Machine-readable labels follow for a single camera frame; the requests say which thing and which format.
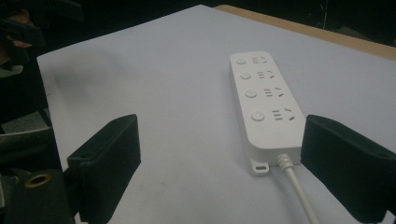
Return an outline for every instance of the wooden table edge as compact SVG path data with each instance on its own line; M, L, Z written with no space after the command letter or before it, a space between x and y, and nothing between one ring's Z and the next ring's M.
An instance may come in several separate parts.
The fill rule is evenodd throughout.
M379 57L396 61L396 48L377 44L367 40L358 39L356 37L341 35L331 31L321 30L319 28L303 25L293 21L286 21L279 18L267 16L258 12L249 11L239 7L221 5L215 9L228 12L246 19L264 22L282 29L290 30L299 34L309 35L320 38L334 44L342 45L352 49L357 49L366 53L374 54Z

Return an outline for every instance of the electrical socket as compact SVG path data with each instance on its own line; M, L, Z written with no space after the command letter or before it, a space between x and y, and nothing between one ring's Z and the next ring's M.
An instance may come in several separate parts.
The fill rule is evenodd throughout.
M287 153L300 163L305 117L272 56L264 51L230 57L233 98L245 154L254 175L267 175Z

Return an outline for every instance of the power cord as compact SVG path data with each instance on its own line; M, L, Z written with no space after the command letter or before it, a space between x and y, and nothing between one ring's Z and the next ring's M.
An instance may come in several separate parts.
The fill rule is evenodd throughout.
M296 192L298 198L300 199L300 203L305 210L305 214L308 217L309 223L311 224L319 224L318 218L315 215L314 209L312 208L311 203L306 198L305 192L298 182L297 176L294 173L294 164L291 161L291 158L288 154L280 154L277 156L277 163L279 167L285 171L288 176L291 184L293 185L294 191Z

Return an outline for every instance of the round button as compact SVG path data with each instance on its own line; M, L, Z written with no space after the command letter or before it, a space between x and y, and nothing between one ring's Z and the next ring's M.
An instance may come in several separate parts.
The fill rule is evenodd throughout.
M248 98L254 98L254 97L257 96L257 92L254 91L254 90L248 90L248 91L245 91L245 95L246 95Z
M238 60L236 60L236 63L237 64L245 64L245 63L247 63L247 61L245 61L245 59L238 59Z
M262 113L261 111L254 111L254 112L251 114L251 118L252 118L254 121L262 121L262 120L264 120L265 116L264 116L264 113Z
M242 73L240 76L242 79L250 79L251 75L249 73Z

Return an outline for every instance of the table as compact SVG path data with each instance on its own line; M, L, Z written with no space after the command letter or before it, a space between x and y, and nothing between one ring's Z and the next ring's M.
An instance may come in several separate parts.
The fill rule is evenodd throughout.
M395 61L192 7L38 58L64 167L110 120L138 117L142 164L111 223L307 223L284 174L252 176L244 156L229 56L253 50L272 54L305 115L396 149ZM302 165L296 174L322 223L358 223Z
M254 21L264 22L282 29L290 30L303 35L314 36L338 45L343 45L349 48L358 49L367 53L371 53L380 57L396 60L396 48L390 46L377 44L375 42L358 39L352 36L340 35L331 31L321 30L318 28L306 26L293 21L282 20L276 17L263 15L239 7L222 5L215 8Z

